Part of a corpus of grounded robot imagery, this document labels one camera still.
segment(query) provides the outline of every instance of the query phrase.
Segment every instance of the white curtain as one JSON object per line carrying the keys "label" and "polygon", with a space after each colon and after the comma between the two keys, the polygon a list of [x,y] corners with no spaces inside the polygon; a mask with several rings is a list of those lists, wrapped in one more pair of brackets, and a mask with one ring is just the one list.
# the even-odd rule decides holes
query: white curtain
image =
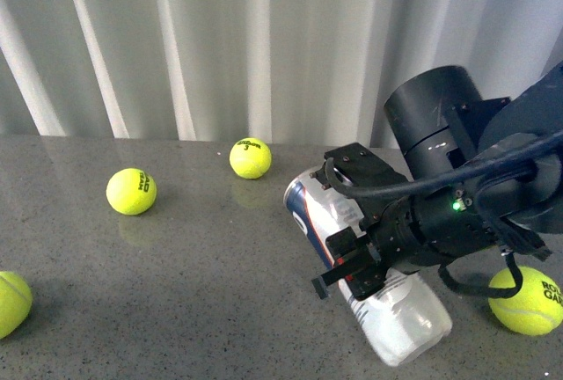
{"label": "white curtain", "polygon": [[0,0],[0,133],[392,146],[400,84],[563,60],[563,0]]}

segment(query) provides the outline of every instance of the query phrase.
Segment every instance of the yellow tennis ball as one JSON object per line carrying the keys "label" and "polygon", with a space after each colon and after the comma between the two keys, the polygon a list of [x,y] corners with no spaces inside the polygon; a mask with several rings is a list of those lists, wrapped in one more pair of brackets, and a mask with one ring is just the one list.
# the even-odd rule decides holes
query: yellow tennis ball
{"label": "yellow tennis ball", "polygon": [[115,211],[128,216],[139,215],[155,202],[157,184],[141,169],[123,169],[109,179],[106,197]]}
{"label": "yellow tennis ball", "polygon": [[[547,334],[563,321],[561,289],[542,272],[520,267],[523,285],[515,296],[489,298],[494,315],[513,332],[538,336]],[[514,280],[505,268],[494,276],[491,288],[513,288]]]}
{"label": "yellow tennis ball", "polygon": [[230,167],[245,179],[262,176],[272,164],[272,153],[267,145],[256,138],[245,138],[230,150]]}
{"label": "yellow tennis ball", "polygon": [[0,272],[0,339],[21,325],[32,309],[32,291],[14,272]]}

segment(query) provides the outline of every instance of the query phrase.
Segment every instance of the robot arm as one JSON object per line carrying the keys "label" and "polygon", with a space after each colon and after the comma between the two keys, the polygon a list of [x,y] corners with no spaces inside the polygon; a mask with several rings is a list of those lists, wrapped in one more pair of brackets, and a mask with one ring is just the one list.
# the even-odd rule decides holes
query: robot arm
{"label": "robot arm", "polygon": [[[439,266],[458,293],[510,297],[522,286],[514,253],[545,260],[537,233],[563,232],[563,63],[518,99],[482,100],[464,69],[432,69],[401,85],[385,104],[414,182],[360,144],[325,154],[314,176],[355,200],[362,234],[326,240],[337,263],[313,280],[321,297],[346,278],[358,300],[384,286],[393,267],[411,274]],[[447,265],[498,246],[511,289],[462,285]]]}

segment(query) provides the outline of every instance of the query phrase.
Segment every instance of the gray countertop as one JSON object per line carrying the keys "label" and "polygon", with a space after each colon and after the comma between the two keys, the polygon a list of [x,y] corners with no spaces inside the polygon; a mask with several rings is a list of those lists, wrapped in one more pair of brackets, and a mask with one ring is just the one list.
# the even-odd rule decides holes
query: gray countertop
{"label": "gray countertop", "polygon": [[[339,294],[321,301],[324,266],[282,203],[323,147],[273,146],[262,179],[238,178],[231,144],[0,138],[0,268],[22,274],[32,313],[0,342],[1,379],[561,379],[563,328],[526,337],[485,299],[423,278],[453,330],[414,362],[385,366]],[[375,150],[404,171],[396,150]],[[155,178],[155,206],[122,216],[106,201],[118,170]],[[546,263],[518,258],[563,285],[563,241]],[[496,252],[459,260],[486,282]]]}

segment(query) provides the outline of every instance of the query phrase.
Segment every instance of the can label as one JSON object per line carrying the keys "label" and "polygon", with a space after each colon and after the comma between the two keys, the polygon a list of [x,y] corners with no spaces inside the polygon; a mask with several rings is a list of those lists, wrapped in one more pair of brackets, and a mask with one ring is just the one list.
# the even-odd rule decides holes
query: can label
{"label": "can label", "polygon": [[354,200],[331,188],[323,190],[321,184],[309,176],[309,173],[317,169],[306,171],[295,178],[289,184],[283,200],[326,268],[331,269],[334,259],[326,248],[326,239],[348,226],[358,235],[358,223],[362,220],[363,213]]}

